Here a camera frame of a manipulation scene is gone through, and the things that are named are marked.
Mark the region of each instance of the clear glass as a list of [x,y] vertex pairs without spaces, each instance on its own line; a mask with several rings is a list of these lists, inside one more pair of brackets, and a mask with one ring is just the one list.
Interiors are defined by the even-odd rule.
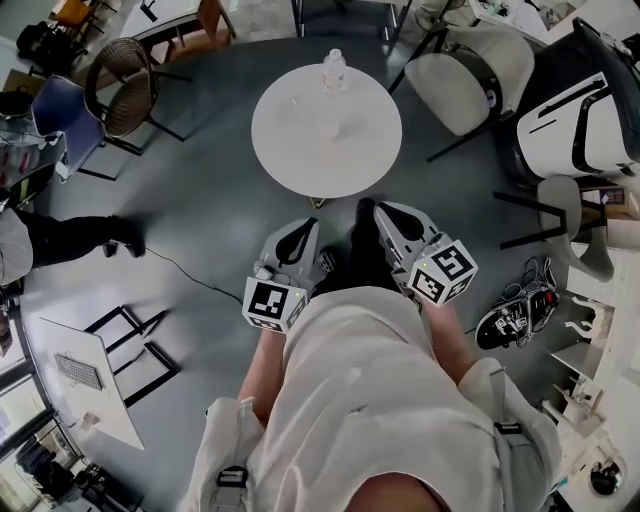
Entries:
[[0,443],[44,410],[44,402],[31,377],[1,392]]

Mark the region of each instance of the person's hand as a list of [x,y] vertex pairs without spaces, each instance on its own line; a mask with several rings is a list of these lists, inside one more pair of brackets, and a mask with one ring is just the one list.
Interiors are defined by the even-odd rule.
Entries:
[[431,331],[431,345],[442,369],[459,384],[477,358],[467,341],[453,304],[436,306],[420,299]]

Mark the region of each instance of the shoulder strap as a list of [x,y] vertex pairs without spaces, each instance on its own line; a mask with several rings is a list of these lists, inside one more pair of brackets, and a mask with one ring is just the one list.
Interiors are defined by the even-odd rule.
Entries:
[[489,376],[494,392],[493,430],[500,462],[505,512],[537,511],[547,496],[540,448],[507,411],[504,368]]

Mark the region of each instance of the wicker chair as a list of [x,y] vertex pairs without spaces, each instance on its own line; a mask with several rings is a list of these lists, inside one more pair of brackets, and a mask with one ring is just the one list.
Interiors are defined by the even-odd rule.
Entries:
[[[108,106],[98,101],[98,80],[105,69],[122,84]],[[87,75],[85,103],[89,111],[105,126],[108,142],[126,151],[142,154],[133,144],[120,140],[145,121],[163,132],[184,141],[184,137],[162,126],[151,117],[158,99],[158,77],[191,82],[191,78],[155,71],[144,46],[134,38],[116,39],[96,57]]]

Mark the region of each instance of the wire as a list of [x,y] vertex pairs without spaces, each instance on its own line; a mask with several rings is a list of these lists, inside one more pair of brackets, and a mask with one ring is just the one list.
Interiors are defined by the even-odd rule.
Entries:
[[196,278],[191,277],[180,265],[178,265],[175,261],[173,261],[171,258],[168,258],[167,256],[163,256],[162,254],[158,254],[156,251],[149,249],[147,247],[147,251],[149,251],[152,254],[155,254],[158,258],[162,258],[163,260],[167,260],[170,261],[171,263],[173,263],[180,272],[182,272],[185,276],[187,276],[189,279],[191,279],[194,283],[197,283],[201,286],[204,286],[205,288],[209,288],[210,290],[213,290],[214,292],[220,292],[223,295],[226,295],[227,297],[235,300],[238,304],[240,304],[241,306],[242,304],[242,299],[240,297],[238,297],[237,295],[234,295],[233,293],[227,292],[225,290],[222,290],[221,288],[218,288],[217,286],[211,286],[208,285],[206,283],[203,283],[202,281],[198,281]]

